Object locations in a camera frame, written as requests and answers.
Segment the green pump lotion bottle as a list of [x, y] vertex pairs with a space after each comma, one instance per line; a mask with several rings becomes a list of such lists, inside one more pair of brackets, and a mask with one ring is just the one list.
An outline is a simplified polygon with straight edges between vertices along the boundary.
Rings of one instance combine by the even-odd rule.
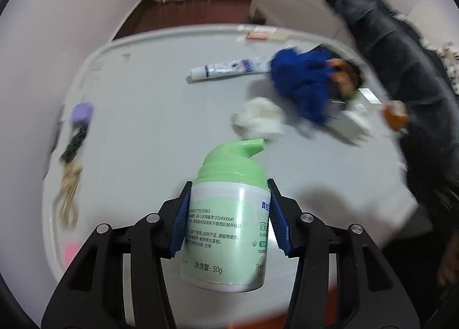
[[208, 153], [193, 182], [181, 277], [214, 292], [264, 284], [271, 192], [252, 157], [263, 139], [224, 143]]

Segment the white blue ointment tube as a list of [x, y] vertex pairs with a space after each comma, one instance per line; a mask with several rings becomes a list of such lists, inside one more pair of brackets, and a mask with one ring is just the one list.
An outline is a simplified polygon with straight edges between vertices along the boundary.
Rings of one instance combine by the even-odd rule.
[[245, 58], [234, 61], [213, 63], [190, 70], [191, 80], [208, 80], [221, 77], [236, 77], [252, 73], [269, 72], [267, 57]]

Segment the dark fleece blanket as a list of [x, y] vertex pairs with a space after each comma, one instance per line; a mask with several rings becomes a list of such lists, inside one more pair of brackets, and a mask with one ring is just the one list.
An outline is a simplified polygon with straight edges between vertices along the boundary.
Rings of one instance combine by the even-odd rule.
[[439, 57], [383, 0], [326, 0], [394, 101], [407, 108], [400, 146], [424, 205], [458, 207], [458, 99]]

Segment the white bed frame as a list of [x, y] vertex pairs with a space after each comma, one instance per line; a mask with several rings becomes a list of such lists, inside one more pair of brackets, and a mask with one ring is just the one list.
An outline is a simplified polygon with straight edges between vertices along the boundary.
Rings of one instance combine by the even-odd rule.
[[325, 0], [252, 0], [250, 17], [267, 25], [291, 28], [349, 43], [344, 21]]

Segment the purple hair clip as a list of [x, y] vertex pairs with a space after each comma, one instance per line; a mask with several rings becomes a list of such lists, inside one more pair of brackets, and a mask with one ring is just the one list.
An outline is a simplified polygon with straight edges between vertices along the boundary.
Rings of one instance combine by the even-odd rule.
[[74, 106], [71, 111], [71, 125], [81, 127], [89, 125], [93, 118], [94, 107], [90, 102], [82, 102]]

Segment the white rectangular box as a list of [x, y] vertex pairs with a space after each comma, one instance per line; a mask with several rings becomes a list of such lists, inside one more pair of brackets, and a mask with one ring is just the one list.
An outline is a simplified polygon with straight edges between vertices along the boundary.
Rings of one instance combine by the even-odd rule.
[[366, 116], [354, 108], [349, 108], [344, 101], [330, 101], [327, 113], [325, 128], [341, 141], [359, 145], [371, 137]]

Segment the blue knit sock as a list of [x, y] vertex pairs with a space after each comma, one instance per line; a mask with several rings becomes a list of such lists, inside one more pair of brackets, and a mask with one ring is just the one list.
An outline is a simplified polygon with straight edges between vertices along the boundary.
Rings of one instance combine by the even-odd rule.
[[333, 57], [333, 52], [319, 45], [309, 52], [284, 48], [270, 62], [270, 77], [277, 93], [293, 102], [300, 118], [317, 126], [328, 120], [331, 96], [328, 60]]

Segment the pink eraser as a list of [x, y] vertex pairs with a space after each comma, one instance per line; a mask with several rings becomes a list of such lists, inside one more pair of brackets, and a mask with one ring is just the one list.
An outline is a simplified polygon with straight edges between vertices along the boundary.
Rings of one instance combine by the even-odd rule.
[[65, 253], [64, 253], [64, 263], [66, 267], [69, 267], [79, 249], [81, 248], [80, 243], [69, 243], [65, 246]]

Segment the white tissue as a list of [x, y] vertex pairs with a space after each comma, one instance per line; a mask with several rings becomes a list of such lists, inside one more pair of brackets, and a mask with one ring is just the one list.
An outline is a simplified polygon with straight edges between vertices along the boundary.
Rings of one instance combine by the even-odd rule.
[[274, 141], [284, 135], [285, 112], [267, 98], [253, 98], [231, 116], [234, 131], [244, 140]]

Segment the orange white small packet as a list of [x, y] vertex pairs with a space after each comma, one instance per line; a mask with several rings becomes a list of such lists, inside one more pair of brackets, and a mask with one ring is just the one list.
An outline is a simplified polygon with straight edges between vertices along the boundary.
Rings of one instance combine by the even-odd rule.
[[273, 41], [286, 42], [289, 35], [277, 28], [256, 27], [252, 32], [246, 35], [247, 41]]

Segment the beige hair clip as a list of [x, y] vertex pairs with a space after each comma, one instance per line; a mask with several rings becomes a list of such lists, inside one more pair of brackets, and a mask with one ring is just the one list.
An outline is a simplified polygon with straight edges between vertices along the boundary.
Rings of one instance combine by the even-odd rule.
[[79, 188], [82, 166], [79, 163], [69, 163], [65, 166], [61, 186], [55, 197], [57, 216], [64, 228], [75, 228], [79, 220], [79, 210], [75, 195]]

